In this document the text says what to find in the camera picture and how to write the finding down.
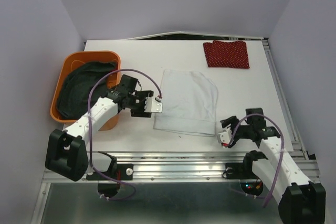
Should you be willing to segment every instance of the dark green cloth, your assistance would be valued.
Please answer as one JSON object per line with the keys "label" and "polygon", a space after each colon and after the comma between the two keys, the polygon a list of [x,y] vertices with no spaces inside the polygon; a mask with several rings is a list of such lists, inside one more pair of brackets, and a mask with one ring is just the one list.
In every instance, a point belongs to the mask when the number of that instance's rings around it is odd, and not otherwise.
{"label": "dark green cloth", "polygon": [[[115,62],[88,62],[71,72],[65,79],[57,98],[56,109],[63,120],[77,120],[88,110],[88,97],[92,87],[107,73],[116,69]],[[93,106],[108,90],[106,80],[95,89],[91,99]]]}

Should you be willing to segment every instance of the orange basket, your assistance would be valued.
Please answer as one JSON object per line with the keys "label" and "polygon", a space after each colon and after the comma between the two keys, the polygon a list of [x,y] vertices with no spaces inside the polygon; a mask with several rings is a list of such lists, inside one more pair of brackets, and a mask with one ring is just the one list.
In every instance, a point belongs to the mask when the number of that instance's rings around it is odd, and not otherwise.
{"label": "orange basket", "polygon": [[[62,85],[66,79],[66,77],[74,71],[76,68],[82,66],[85,63],[91,61],[100,61],[100,62],[116,62],[118,64],[117,69],[120,69],[120,58],[115,52],[111,51],[83,51],[83,52],[75,52],[69,55],[64,63],[61,70],[61,73],[58,78],[54,98],[52,99],[51,107],[50,107],[50,115],[51,117],[59,123],[71,125],[76,122],[76,120],[63,120],[61,114],[56,109],[57,98],[59,96],[59,92],[62,88]],[[114,73],[110,75],[107,79],[107,86],[112,88],[117,85],[120,81],[120,72]],[[107,131],[116,126],[118,122],[118,115],[112,117],[108,120],[101,128],[101,131]]]}

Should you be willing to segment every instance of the gray wall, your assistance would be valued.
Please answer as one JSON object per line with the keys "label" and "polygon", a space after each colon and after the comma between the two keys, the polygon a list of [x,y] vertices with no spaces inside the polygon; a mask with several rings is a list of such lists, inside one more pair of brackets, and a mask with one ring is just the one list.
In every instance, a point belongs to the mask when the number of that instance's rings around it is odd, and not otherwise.
{"label": "gray wall", "polygon": [[315,152],[336,220],[336,0],[290,0],[270,47],[290,110]]}
{"label": "gray wall", "polygon": [[82,48],[60,0],[0,0],[0,223],[29,223],[44,170],[51,97]]}
{"label": "gray wall", "polygon": [[289,0],[62,0],[84,39],[188,30],[268,37]]}

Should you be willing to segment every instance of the white towel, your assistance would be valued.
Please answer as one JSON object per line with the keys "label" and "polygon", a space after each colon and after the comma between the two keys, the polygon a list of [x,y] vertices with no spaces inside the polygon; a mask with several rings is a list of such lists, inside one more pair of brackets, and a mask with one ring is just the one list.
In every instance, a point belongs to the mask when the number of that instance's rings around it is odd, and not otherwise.
{"label": "white towel", "polygon": [[213,136],[216,127],[216,85],[197,71],[165,70],[162,113],[155,115],[154,129],[188,135]]}

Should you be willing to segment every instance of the red folded fabric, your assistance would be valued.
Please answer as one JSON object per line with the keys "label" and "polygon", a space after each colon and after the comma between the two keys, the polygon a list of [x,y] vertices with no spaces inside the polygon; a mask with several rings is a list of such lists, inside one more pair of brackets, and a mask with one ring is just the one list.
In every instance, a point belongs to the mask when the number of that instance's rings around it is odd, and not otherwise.
{"label": "red folded fabric", "polygon": [[204,53],[210,68],[250,68],[244,41],[203,43]]}

